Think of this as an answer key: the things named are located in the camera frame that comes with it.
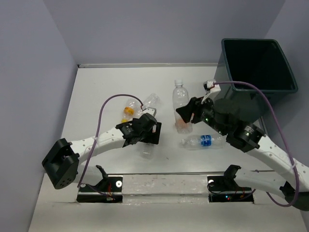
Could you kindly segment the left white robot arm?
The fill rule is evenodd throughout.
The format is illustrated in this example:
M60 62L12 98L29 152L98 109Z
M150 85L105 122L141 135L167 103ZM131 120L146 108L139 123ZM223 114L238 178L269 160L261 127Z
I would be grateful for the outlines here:
M112 149L135 145L138 142L159 144L162 123L149 113L121 123L97 137L68 142L57 140L42 161L54 189L63 189L74 181L84 180L80 165Z

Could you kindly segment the clear bottle orange label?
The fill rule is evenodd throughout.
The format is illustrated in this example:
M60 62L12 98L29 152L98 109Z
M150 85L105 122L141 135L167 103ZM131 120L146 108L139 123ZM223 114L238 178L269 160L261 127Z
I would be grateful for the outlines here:
M122 112L121 122L125 123L131 121L134 118L139 118L141 116L141 113L142 113L141 102L135 98L129 98L125 103Z

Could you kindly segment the red blue label water bottle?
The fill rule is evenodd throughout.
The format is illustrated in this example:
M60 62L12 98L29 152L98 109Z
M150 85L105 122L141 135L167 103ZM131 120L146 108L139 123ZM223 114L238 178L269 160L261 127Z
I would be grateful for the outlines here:
M142 144L140 156L145 160L152 160L154 158L155 147L156 145L154 144Z

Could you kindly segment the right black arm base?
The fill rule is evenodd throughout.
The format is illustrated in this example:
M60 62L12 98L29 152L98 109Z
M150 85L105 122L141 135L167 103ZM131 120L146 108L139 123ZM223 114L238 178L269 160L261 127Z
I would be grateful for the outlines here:
M230 165L222 175L207 177L210 203L249 202L254 203L252 189L241 187L235 182L240 166Z

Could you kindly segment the dark green plastic bin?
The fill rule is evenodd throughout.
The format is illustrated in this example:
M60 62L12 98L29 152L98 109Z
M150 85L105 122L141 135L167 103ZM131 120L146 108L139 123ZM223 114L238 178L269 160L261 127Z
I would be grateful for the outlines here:
M238 82L256 86L271 105L298 91L293 71L276 40L225 38L221 45L214 75L221 88L217 98L236 102L241 120L255 122L269 107L256 90Z

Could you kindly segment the clear ribbed plastic bottle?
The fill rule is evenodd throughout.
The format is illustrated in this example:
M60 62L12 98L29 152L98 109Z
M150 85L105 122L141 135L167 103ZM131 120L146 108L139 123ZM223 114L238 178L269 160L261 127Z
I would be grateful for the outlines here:
M176 112L176 109L186 106L189 103L189 94L183 86L183 81L177 79L174 81L175 88L172 94L172 104L175 116L175 127L179 134L189 134L193 131L191 123L185 123L181 116Z

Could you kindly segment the clear crumpled long bottle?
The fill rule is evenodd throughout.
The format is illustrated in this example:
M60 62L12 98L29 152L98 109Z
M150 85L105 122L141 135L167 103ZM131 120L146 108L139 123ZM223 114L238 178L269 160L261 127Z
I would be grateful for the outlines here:
M146 108L159 108L163 105L163 102L159 98L159 96L155 93L150 94L144 101L143 106L137 111L137 113L141 113Z

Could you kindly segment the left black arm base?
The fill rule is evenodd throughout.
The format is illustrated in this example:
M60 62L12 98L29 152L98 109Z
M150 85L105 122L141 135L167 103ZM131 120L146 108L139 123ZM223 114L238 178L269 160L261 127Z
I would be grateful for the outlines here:
M96 165L92 173L86 177L91 183L83 181L78 188L76 201L79 203L121 203L123 201L123 176L107 174L105 170Z

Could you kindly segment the orange drink bottle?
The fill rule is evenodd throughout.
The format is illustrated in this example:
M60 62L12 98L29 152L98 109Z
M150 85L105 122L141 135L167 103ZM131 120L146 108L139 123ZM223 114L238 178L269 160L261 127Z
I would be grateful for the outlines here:
M192 125L191 123L185 123L181 118L175 119L175 126L176 129L181 129L181 130L189 130L191 129Z

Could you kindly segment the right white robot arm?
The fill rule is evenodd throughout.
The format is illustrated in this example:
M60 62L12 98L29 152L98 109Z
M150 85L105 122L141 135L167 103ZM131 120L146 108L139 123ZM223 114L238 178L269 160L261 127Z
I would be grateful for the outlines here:
M272 169L270 173L248 171L230 165L222 184L226 189L249 187L275 194L286 200L286 206L301 211L309 209L309 168L277 146L259 127L240 119L240 108L231 100L211 98L190 99L176 109L184 122L204 122L226 137L232 147L246 153Z

